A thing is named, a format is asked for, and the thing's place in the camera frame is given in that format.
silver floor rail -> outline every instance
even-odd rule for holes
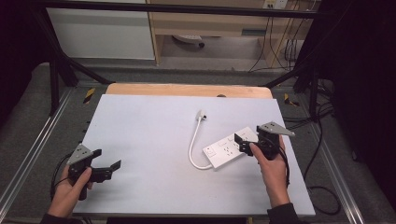
[[[68,99],[73,92],[74,88],[65,88],[64,93],[60,100],[59,108],[55,111],[52,117],[49,117],[37,139],[33,143],[23,162],[21,163],[20,168],[17,173],[14,175],[10,183],[8,184],[5,192],[0,198],[0,223],[3,222],[3,219],[6,217],[6,214],[17,197],[24,181],[32,170],[35,161],[40,155],[41,149],[46,144],[47,140],[50,137],[50,134],[55,127],[56,123],[59,120],[59,117],[64,112],[64,109],[67,105]]]
[[[297,95],[299,98],[299,102],[301,103],[305,114],[309,117],[308,112],[308,102],[306,97],[301,95]],[[316,123],[311,123],[311,128],[316,137],[316,140],[319,140],[320,129]],[[349,219],[349,222],[352,224],[362,224],[364,223],[364,219],[361,215],[361,211],[359,207],[356,205],[355,200],[347,186],[347,182],[345,181],[343,175],[341,174],[337,163],[335,162],[332,153],[326,143],[326,140],[323,138],[320,147],[321,157],[326,165],[327,170],[329,171],[330,178],[332,179],[332,183],[334,184],[335,190],[337,191],[340,202],[344,206],[344,210]]]

hand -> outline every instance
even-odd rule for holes
[[[55,196],[53,197],[52,203],[49,207],[49,215],[55,217],[69,217],[77,204],[82,188],[88,183],[92,173],[92,169],[90,167],[87,168],[79,177],[75,185],[72,186],[71,180],[67,179],[68,171],[69,166],[66,165],[61,175],[62,182],[58,184]]]
[[[279,144],[285,149],[281,136],[279,136]],[[286,186],[286,164],[282,157],[278,154],[272,161],[268,161],[256,145],[250,143],[249,146],[262,169],[262,179],[267,188],[271,206],[274,208],[281,204],[290,203]]]

person's left hand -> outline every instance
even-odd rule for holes
[[[69,166],[66,165],[61,175],[62,182],[58,184],[55,196],[49,207],[49,215],[55,217],[69,217],[77,204],[82,188],[88,183],[92,173],[92,169],[88,167],[73,186],[71,180],[67,178],[68,171]],[[88,189],[91,188],[92,183],[88,184]]]

white table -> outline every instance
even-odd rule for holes
[[[197,96],[103,95],[83,145],[102,156],[93,167],[122,160],[111,180],[95,184],[76,215],[104,217],[211,217],[266,215],[270,208],[260,167],[243,156],[218,170],[201,171],[188,149],[198,110],[201,124],[192,157],[207,165],[202,152],[244,127],[269,121],[284,126],[276,100]],[[290,199],[299,216],[315,214],[290,140],[284,136],[290,163]]]

power strip socket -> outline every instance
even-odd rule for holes
[[[236,134],[241,136],[245,141],[259,141],[257,134],[249,127],[236,132]],[[239,151],[239,145],[233,140],[233,135],[234,133],[210,146],[204,147],[203,151],[215,169],[245,154]]]

